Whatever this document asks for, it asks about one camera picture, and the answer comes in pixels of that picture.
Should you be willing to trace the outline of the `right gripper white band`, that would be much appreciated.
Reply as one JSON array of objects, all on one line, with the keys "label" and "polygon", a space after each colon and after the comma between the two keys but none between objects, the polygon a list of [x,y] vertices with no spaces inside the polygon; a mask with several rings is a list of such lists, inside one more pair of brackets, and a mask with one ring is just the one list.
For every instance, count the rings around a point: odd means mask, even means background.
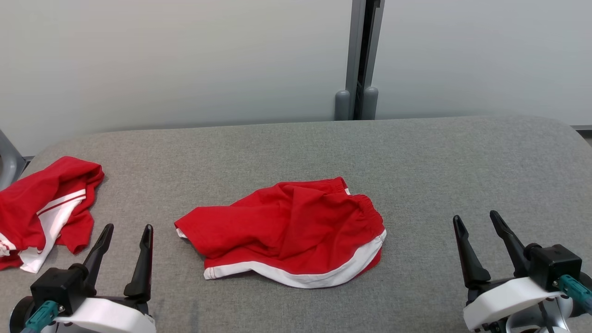
[{"label": "right gripper white band", "polygon": [[[530,278],[539,278],[539,264],[531,255],[542,247],[525,247],[497,211],[490,211],[490,219],[497,236],[505,243],[512,265],[513,279],[486,291],[463,310],[463,318],[470,331],[492,328],[499,332],[565,332],[567,331],[567,298],[558,291],[547,292]],[[468,240],[469,233],[460,216],[453,217],[457,250],[464,285],[476,290],[487,284],[490,273],[482,267]]]}]

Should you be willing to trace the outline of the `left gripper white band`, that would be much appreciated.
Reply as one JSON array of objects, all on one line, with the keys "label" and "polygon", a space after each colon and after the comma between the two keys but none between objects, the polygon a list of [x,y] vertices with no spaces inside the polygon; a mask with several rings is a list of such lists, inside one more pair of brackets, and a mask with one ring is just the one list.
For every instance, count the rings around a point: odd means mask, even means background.
[{"label": "left gripper white band", "polygon": [[149,314],[152,265],[154,255],[154,227],[146,225],[139,244],[139,257],[124,296],[97,295],[95,283],[103,256],[109,249],[113,224],[107,224],[82,264],[70,270],[78,273],[87,297],[71,314],[55,318],[55,333],[155,333],[156,322]]}]

